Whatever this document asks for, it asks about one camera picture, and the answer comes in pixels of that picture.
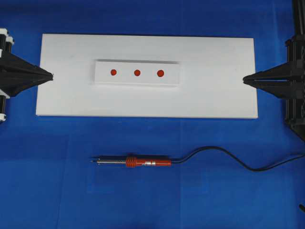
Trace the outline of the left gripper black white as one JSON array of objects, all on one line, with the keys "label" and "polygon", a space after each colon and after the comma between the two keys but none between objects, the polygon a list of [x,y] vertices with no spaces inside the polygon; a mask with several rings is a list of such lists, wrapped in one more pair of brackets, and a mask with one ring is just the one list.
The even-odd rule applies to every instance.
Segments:
[{"label": "left gripper black white", "polygon": [[52,73],[10,53],[14,39],[5,28],[0,29],[0,68],[10,73],[40,74],[37,76],[4,77],[0,79],[0,121],[6,121],[6,100],[20,92],[53,80]]}]

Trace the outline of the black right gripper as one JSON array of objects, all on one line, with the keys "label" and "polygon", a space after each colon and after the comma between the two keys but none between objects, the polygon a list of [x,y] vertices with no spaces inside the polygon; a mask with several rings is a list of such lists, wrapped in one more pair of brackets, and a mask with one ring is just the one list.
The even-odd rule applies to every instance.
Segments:
[{"label": "black right gripper", "polygon": [[[295,35],[285,42],[287,47],[287,63],[277,67],[260,71],[243,78],[244,84],[268,92],[286,101],[285,122],[292,129],[305,127],[305,36]],[[301,74],[289,80],[292,92],[290,98],[290,84],[288,82],[270,82],[257,80],[284,80],[290,75],[290,62],[301,68]]]}]

